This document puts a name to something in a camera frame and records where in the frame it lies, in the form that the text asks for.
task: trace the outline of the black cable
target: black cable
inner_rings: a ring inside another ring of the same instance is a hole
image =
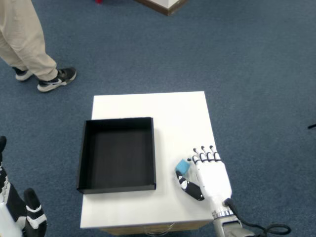
[[[313,125],[311,125],[311,126],[308,126],[307,128],[308,128],[308,129],[311,129],[311,128],[313,128],[313,127],[316,127],[316,123],[313,124]]]
[[[243,220],[243,219],[239,216],[239,214],[238,214],[238,212],[237,212],[237,209],[236,209],[236,207],[235,207],[235,205],[234,205],[234,203],[233,203],[233,200],[232,200],[231,198],[226,199],[226,200],[224,201],[224,204],[225,204],[226,206],[228,206],[228,207],[232,210],[232,212],[234,213],[234,215],[235,215],[243,224],[245,224],[245,225],[247,225],[247,226],[250,226],[250,227],[255,227],[255,228],[259,228],[259,229],[263,230],[263,232],[262,232],[261,234],[256,235],[255,237],[266,237],[268,233],[274,234],[274,235],[281,235],[281,236],[284,236],[284,235],[287,235],[287,234],[291,233],[291,231],[292,231],[291,228],[290,228],[289,226],[285,225],[285,224],[272,224],[272,225],[269,225],[269,226],[267,226],[267,227],[264,228],[264,227],[262,227],[262,226],[260,226],[260,225],[248,223],[248,222],[246,222],[245,220]],[[286,229],[286,231],[274,231],[274,230],[273,230],[274,228],[284,228],[284,229]]]

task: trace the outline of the metal ring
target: metal ring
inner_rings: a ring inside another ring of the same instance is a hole
[[[215,214],[213,214],[214,220],[220,217],[224,217],[224,216],[232,216],[234,213],[232,210],[227,210],[227,211],[221,211],[221,212],[217,212]]]

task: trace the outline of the robot wrist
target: robot wrist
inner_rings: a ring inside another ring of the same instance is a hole
[[[226,216],[232,216],[234,215],[233,211],[229,208],[227,210],[221,210],[221,211],[213,211],[212,216],[214,220],[220,218],[220,217],[226,217]]]

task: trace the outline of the beige pants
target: beige pants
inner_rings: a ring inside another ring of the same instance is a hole
[[[56,62],[46,54],[43,30],[31,0],[0,0],[0,57],[41,80],[57,76]]]

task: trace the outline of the open black box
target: open black box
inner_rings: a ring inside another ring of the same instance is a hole
[[[99,194],[154,189],[153,118],[85,122],[77,190]]]

